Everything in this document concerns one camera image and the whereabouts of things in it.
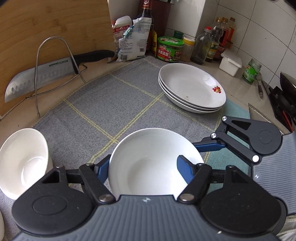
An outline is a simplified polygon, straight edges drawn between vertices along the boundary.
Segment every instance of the gray checkered tablecloth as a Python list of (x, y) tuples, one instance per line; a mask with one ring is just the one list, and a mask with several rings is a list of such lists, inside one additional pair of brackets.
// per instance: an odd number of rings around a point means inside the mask
[[(158, 85), (166, 63), (151, 56), (95, 79), (60, 102), (34, 128), (46, 138), (54, 165), (78, 168), (97, 163), (128, 134), (143, 128), (175, 131), (191, 142), (200, 141), (217, 128), (224, 110), (194, 114), (167, 99)], [(208, 154), (202, 153), (205, 161)], [(19, 231), (11, 217), (13, 200), (0, 191), (5, 239)]]

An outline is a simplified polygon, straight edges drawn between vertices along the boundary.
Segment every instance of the green jar lid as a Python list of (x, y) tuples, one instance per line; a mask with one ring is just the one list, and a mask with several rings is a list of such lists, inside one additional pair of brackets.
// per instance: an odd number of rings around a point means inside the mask
[(161, 44), (166, 44), (166, 45), (176, 46), (176, 47), (184, 46), (183, 40), (173, 38), (173, 37), (158, 37), (157, 40)]

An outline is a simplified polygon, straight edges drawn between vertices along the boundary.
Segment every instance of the kitchen knife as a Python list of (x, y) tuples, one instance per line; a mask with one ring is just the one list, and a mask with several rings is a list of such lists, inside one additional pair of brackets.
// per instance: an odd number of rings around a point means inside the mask
[[(74, 55), (74, 59), (79, 66), (82, 63), (90, 63), (112, 58), (114, 52), (110, 50), (97, 50), (89, 53)], [(78, 71), (71, 57), (52, 61), (38, 66), (37, 88), (46, 86), (60, 78), (68, 75), (78, 74)], [(34, 90), (35, 68), (25, 70), (10, 81), (5, 92), (5, 102), (11, 101), (19, 96)]]

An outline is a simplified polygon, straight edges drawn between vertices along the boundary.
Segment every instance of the wooden cutting board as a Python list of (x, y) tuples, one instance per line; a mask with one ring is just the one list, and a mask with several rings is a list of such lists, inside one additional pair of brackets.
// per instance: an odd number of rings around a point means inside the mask
[[(0, 16), (0, 116), (24, 99), (5, 103), (6, 87), (16, 74), (35, 67), (46, 38), (64, 38), (74, 55), (115, 50), (107, 0), (7, 0)], [(50, 40), (41, 49), (39, 64), (68, 56), (61, 40)]]

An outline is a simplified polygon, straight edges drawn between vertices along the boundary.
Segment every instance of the dark glass bottle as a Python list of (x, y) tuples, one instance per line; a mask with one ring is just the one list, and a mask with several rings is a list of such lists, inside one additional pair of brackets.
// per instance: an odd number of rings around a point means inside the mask
[(137, 16), (137, 18), (151, 18), (152, 19), (152, 23), (151, 23), (151, 27), (150, 27), (150, 31), (149, 31), (149, 36), (148, 36), (148, 40), (147, 40), (147, 46), (146, 46), (146, 52), (150, 50), (151, 47), (151, 40), (152, 40), (152, 30), (154, 27), (154, 19), (151, 13), (151, 9), (152, 9), (152, 0), (144, 0), (144, 4), (143, 4), (143, 8), (142, 8), (142, 12)]

